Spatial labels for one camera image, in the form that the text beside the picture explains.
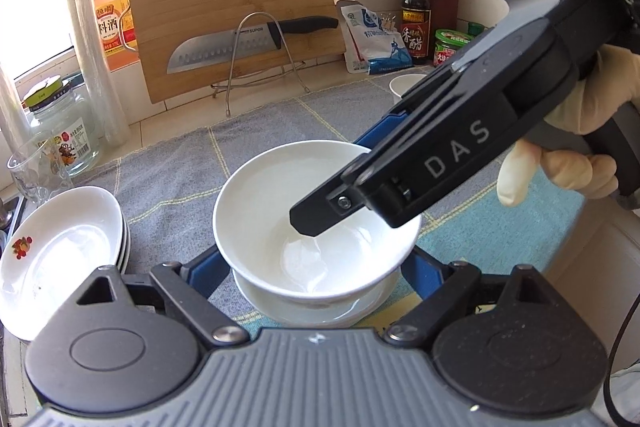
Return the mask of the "right gloved hand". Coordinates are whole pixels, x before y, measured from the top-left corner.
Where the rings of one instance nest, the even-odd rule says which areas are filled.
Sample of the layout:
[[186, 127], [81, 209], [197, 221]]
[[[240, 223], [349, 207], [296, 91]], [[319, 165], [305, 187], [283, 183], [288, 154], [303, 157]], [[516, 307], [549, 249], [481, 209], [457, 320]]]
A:
[[[602, 127], [623, 104], [639, 105], [639, 57], [616, 46], [602, 46], [586, 80], [546, 117], [551, 126], [584, 135]], [[608, 155], [574, 150], [545, 150], [521, 139], [506, 155], [497, 179], [497, 196], [506, 207], [520, 205], [541, 169], [554, 185], [588, 199], [601, 199], [618, 189], [616, 161]]]

